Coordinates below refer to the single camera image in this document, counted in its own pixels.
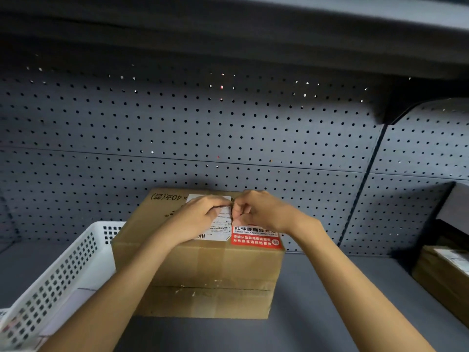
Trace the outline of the grey metal shelf board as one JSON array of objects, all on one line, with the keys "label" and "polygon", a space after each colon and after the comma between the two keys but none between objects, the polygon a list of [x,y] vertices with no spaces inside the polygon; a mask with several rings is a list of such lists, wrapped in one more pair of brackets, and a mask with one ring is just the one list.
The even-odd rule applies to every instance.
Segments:
[{"label": "grey metal shelf board", "polygon": [[0,34],[469,79],[469,0],[0,0]]}]

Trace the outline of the large brown cardboard box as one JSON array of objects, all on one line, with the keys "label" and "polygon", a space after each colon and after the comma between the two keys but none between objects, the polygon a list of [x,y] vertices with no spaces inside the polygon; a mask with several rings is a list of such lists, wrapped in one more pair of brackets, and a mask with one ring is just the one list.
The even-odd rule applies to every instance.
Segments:
[{"label": "large brown cardboard box", "polygon": [[[154,188],[111,242],[116,269],[123,268],[144,241],[186,201],[200,195],[234,201],[235,191]],[[176,246],[157,270],[151,285],[188,288],[274,290],[284,250],[236,246],[230,242],[191,240]]]}]

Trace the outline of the black shelf bracket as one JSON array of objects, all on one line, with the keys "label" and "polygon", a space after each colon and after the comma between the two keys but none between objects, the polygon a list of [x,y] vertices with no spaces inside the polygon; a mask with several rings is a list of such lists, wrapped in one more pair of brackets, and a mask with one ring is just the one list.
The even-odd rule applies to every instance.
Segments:
[{"label": "black shelf bracket", "polygon": [[394,80],[390,90],[385,93],[383,104],[375,115],[377,124],[397,123],[413,108],[437,98],[443,80],[417,77]]}]

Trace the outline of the wide grey pegboard panel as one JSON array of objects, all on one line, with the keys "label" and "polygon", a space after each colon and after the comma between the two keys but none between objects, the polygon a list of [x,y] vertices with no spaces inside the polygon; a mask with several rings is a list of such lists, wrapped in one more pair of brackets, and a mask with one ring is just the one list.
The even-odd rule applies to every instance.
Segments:
[{"label": "wide grey pegboard panel", "polygon": [[384,79],[222,64],[0,68],[0,187],[25,241],[126,221],[150,189],[266,190],[344,230]]}]

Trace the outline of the person's left forearm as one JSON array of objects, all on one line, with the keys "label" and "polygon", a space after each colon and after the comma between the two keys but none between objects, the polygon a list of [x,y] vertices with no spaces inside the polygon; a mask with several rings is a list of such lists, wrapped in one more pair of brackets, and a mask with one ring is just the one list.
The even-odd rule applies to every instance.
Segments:
[{"label": "person's left forearm", "polygon": [[174,221],[156,230],[130,262],[99,288],[38,352],[113,352],[167,255],[206,229]]}]

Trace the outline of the brown cardboard box with label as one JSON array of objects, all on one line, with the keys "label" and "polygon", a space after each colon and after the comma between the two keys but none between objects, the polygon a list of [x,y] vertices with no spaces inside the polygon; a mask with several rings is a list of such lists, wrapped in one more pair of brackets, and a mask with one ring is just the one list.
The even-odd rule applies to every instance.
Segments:
[{"label": "brown cardboard box with label", "polygon": [[469,251],[423,246],[411,275],[469,329]]}]

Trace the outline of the grey shelf end panel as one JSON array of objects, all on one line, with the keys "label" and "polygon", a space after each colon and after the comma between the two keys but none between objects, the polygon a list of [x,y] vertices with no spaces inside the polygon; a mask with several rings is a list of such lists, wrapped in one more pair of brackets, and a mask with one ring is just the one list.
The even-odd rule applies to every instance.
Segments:
[{"label": "grey shelf end panel", "polygon": [[469,184],[454,184],[436,219],[469,236]]}]

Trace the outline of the person's left hand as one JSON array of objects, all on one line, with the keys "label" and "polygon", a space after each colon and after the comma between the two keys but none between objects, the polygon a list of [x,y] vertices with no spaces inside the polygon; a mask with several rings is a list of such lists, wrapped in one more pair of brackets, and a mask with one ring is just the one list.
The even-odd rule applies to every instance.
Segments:
[{"label": "person's left hand", "polygon": [[174,244],[187,242],[196,238],[209,228],[203,228],[203,197],[198,196],[185,203],[161,227],[169,233]]}]

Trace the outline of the person's right hand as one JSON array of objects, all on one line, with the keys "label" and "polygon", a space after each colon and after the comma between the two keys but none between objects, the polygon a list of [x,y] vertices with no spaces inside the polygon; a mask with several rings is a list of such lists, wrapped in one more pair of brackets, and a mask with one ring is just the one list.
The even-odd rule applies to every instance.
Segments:
[{"label": "person's right hand", "polygon": [[260,227],[269,231],[290,234],[296,223],[305,217],[302,212],[266,191],[245,190],[243,193],[265,194],[261,209],[265,225]]}]

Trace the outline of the flat brown cardboard box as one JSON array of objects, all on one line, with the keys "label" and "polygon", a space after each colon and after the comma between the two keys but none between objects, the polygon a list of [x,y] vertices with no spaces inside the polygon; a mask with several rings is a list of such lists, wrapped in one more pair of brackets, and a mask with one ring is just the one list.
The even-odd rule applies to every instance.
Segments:
[{"label": "flat brown cardboard box", "polygon": [[274,291],[149,286],[134,316],[268,319]]}]

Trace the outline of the narrow grey pegboard panel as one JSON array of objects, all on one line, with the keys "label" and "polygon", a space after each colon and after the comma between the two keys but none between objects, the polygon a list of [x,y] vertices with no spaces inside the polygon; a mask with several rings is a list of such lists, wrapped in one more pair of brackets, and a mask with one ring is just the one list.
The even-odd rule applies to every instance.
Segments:
[{"label": "narrow grey pegboard panel", "polygon": [[454,182],[469,181],[469,99],[428,102],[388,125],[341,241],[348,255],[413,248]]}]

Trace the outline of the white shipping label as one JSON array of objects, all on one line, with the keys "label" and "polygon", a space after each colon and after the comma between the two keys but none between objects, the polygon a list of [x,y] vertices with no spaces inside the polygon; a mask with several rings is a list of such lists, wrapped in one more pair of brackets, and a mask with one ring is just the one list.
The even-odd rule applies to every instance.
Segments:
[{"label": "white shipping label", "polygon": [[210,228],[198,235],[194,240],[226,242],[231,237],[231,226],[231,206],[221,207],[220,213],[213,220]]}]

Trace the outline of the red warning sticker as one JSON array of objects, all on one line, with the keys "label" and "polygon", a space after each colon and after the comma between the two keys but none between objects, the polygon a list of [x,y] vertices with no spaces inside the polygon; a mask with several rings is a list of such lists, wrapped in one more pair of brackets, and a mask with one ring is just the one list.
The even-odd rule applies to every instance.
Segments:
[{"label": "red warning sticker", "polygon": [[260,226],[232,226],[232,245],[284,250],[280,234]]}]

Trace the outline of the white paper sheet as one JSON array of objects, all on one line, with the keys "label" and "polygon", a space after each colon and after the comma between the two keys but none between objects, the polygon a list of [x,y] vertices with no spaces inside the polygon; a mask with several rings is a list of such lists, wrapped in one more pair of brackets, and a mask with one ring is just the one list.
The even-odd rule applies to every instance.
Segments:
[{"label": "white paper sheet", "polygon": [[85,288],[74,290],[40,331],[36,351],[38,351],[49,337],[51,337],[95,292],[96,290]]}]

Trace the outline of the white perforated plastic basket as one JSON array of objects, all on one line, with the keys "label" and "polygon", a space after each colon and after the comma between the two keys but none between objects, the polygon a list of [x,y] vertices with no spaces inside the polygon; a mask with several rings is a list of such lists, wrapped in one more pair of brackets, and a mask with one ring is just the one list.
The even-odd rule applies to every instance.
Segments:
[{"label": "white perforated plastic basket", "polygon": [[111,242],[125,222],[91,224],[8,309],[0,313],[0,352],[36,352],[39,334],[78,288],[98,290],[114,273]]}]

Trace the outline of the person's right forearm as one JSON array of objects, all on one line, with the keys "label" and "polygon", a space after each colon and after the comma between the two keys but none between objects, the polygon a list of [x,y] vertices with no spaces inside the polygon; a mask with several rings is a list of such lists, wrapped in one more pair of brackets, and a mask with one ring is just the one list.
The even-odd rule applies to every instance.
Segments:
[{"label": "person's right forearm", "polygon": [[301,212],[285,230],[302,248],[360,352],[436,352],[355,266],[318,219]]}]

